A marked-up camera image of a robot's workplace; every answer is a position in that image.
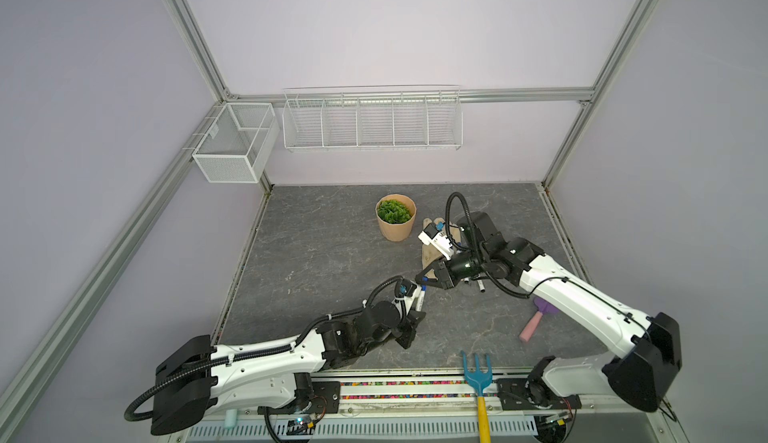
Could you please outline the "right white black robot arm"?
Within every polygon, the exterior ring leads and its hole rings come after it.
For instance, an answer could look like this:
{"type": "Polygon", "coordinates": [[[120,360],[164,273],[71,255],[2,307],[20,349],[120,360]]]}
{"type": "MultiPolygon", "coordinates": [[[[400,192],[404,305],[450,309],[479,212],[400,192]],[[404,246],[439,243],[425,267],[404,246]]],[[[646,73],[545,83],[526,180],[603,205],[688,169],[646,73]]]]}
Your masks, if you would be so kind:
{"type": "Polygon", "coordinates": [[[463,280],[488,280],[503,292],[552,304],[605,346],[580,358],[542,358],[528,374],[525,398],[545,409],[570,396],[614,395],[631,407],[657,411],[682,368],[680,327],[671,316],[650,316],[606,295],[522,237],[505,239],[489,215],[473,212],[459,222],[461,242],[447,225],[429,223],[419,239],[439,258],[417,277],[441,289],[463,280]]]}

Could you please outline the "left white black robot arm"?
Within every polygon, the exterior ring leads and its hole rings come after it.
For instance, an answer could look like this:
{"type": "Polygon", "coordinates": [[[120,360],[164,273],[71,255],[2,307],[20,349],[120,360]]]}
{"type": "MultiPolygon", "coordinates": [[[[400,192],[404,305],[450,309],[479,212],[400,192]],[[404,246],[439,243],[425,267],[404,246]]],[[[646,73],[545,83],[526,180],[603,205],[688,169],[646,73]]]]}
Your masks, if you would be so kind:
{"type": "Polygon", "coordinates": [[[190,428],[204,416],[247,406],[307,405],[312,375],[346,368],[395,341],[407,349],[426,314],[408,298],[320,317],[297,336],[246,345],[193,337],[155,369],[155,383],[124,411],[148,420],[154,436],[190,428]]]}

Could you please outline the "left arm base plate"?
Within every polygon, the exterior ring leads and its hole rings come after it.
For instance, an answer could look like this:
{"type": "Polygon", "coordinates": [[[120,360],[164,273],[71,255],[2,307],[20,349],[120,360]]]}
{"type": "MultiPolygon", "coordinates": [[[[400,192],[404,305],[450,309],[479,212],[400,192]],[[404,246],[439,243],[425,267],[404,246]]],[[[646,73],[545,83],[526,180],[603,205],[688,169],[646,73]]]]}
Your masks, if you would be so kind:
{"type": "Polygon", "coordinates": [[[270,413],[274,415],[291,414],[336,414],[339,412],[341,403],[341,382],[330,381],[312,381],[312,388],[299,388],[295,398],[289,403],[271,408],[270,413]]]}

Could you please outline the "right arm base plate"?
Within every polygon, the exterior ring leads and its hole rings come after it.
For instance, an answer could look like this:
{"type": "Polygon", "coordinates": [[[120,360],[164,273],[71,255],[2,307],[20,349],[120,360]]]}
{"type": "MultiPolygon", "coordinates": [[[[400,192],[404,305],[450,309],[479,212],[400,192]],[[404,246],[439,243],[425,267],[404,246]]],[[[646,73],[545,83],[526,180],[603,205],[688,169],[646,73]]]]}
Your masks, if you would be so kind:
{"type": "Polygon", "coordinates": [[[579,410],[579,396],[557,396],[543,383],[528,381],[527,377],[500,378],[496,381],[497,396],[503,410],[579,410]]]}

